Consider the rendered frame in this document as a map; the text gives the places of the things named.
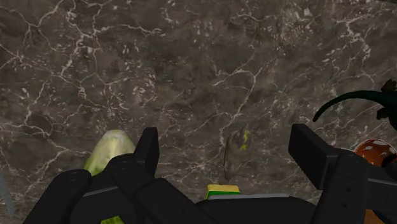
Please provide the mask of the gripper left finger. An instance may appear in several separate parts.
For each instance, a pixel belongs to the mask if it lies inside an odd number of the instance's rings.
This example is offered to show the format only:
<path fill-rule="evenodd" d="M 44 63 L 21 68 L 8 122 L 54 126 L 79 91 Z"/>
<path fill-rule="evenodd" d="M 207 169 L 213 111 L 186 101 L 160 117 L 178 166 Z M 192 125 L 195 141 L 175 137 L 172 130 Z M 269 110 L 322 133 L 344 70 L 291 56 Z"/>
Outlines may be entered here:
<path fill-rule="evenodd" d="M 159 159 L 158 131 L 147 127 L 135 152 L 111 159 L 104 170 L 132 205 L 132 209 L 109 209 L 110 215 L 125 217 L 125 224 L 218 224 L 164 178 L 156 178 Z M 94 183 L 84 169 L 58 174 L 48 185 L 23 224 L 72 224 L 77 203 Z"/>

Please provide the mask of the orange white spotted round object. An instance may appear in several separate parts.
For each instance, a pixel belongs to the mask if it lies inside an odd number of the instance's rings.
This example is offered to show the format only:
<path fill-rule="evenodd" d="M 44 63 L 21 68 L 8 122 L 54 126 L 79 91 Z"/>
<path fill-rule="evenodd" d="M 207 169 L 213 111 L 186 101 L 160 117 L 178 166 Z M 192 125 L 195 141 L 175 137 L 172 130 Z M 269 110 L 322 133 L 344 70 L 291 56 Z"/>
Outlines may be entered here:
<path fill-rule="evenodd" d="M 355 154 L 363 157 L 372 165 L 386 167 L 391 162 L 397 162 L 397 150 L 381 139 L 367 139 L 357 145 Z M 367 209 L 365 224 L 385 224 L 373 210 Z"/>

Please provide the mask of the black lizard toy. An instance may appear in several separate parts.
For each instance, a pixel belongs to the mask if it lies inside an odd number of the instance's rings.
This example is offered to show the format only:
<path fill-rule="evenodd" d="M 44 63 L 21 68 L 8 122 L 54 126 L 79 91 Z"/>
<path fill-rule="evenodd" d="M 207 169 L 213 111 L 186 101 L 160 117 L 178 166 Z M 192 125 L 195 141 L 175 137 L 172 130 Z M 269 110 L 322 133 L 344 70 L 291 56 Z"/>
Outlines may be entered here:
<path fill-rule="evenodd" d="M 312 121 L 316 122 L 319 117 L 334 104 L 348 99 L 364 99 L 376 102 L 382 107 L 377 111 L 376 119 L 388 119 L 392 128 L 397 131 L 397 81 L 389 79 L 381 87 L 380 92 L 374 90 L 358 90 L 342 94 L 325 104 L 315 113 Z"/>

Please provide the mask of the yellow green lettuce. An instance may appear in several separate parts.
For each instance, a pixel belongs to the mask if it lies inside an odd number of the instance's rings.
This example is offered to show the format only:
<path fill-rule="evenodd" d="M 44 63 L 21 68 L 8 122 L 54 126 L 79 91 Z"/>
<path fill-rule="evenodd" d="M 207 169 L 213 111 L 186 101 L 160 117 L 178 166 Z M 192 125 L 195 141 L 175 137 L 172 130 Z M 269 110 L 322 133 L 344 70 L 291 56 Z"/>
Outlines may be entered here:
<path fill-rule="evenodd" d="M 92 154 L 85 162 L 84 169 L 93 176 L 99 174 L 112 158 L 133 153 L 135 148 L 132 140 L 123 130 L 109 130 L 96 144 Z"/>

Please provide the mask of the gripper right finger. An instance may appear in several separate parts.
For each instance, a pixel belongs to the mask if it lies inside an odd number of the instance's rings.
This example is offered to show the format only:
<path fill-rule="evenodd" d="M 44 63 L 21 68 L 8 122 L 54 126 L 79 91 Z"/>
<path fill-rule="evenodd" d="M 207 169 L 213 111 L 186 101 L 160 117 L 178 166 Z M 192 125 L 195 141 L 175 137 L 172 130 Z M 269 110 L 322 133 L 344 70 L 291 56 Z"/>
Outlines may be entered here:
<path fill-rule="evenodd" d="M 371 209 L 384 224 L 397 224 L 397 171 L 323 141 L 302 123 L 291 127 L 288 152 L 322 191 L 310 224 L 364 224 Z"/>

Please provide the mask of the yellow green sponge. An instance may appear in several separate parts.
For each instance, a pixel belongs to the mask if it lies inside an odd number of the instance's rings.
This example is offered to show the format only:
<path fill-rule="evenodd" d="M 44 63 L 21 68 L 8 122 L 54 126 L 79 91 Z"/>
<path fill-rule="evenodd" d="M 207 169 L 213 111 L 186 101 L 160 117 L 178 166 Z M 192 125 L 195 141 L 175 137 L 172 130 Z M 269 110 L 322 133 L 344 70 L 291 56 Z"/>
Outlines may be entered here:
<path fill-rule="evenodd" d="M 209 199 L 213 195 L 235 195 L 240 194 L 237 185 L 216 185 L 210 184 L 207 186 L 205 198 Z"/>

